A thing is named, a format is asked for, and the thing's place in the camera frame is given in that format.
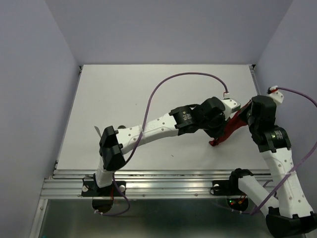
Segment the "dark red cloth napkin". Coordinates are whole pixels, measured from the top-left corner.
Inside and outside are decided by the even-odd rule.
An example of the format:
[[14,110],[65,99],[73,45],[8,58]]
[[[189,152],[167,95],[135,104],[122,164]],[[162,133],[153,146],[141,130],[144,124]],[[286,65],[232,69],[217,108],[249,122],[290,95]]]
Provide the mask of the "dark red cloth napkin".
[[211,146],[217,146],[218,144],[226,141],[230,135],[237,129],[247,126],[247,110],[250,109],[251,101],[244,105],[232,118],[230,118],[224,127],[223,135],[219,138],[213,139],[209,142]]

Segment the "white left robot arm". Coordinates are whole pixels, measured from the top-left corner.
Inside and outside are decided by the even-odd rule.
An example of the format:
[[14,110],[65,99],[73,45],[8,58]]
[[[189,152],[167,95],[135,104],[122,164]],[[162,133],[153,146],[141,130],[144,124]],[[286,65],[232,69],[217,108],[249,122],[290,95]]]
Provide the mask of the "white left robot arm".
[[94,174],[93,190],[106,195],[113,174],[127,163],[124,155],[133,155],[137,147],[166,137],[181,136],[203,130],[209,137],[219,139],[231,116],[241,105],[233,99],[212,97],[202,104],[177,107],[169,113],[142,125],[114,129],[108,126],[100,134],[100,163]]

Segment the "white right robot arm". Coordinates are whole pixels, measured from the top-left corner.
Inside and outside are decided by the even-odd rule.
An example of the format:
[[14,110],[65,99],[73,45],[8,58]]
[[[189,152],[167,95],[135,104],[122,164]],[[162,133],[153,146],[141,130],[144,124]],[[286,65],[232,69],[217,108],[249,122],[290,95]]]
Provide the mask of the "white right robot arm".
[[270,87],[266,96],[253,97],[238,115],[248,126],[275,188],[268,192],[247,169],[234,170],[228,181],[231,192],[242,192],[253,201],[255,208],[250,214],[261,212],[275,238],[306,234],[317,228],[317,214],[307,201],[296,173],[316,147],[300,162],[293,163],[289,136],[285,129],[275,124],[277,106],[284,99],[282,90],[282,87]]

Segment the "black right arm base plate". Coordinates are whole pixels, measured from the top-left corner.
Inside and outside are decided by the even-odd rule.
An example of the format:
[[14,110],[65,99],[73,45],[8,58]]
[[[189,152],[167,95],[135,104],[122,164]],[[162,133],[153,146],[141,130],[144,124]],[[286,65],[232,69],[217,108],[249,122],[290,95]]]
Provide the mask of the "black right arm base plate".
[[238,188],[237,184],[230,180],[213,180],[210,194],[215,196],[238,196],[244,193]]

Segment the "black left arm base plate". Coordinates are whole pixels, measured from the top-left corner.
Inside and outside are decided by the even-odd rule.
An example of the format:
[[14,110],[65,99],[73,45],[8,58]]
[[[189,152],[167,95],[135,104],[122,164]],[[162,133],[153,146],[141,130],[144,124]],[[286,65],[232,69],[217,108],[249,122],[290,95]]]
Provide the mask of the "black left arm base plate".
[[82,178],[82,197],[118,197],[121,196],[115,185],[99,188],[95,176],[85,176]]

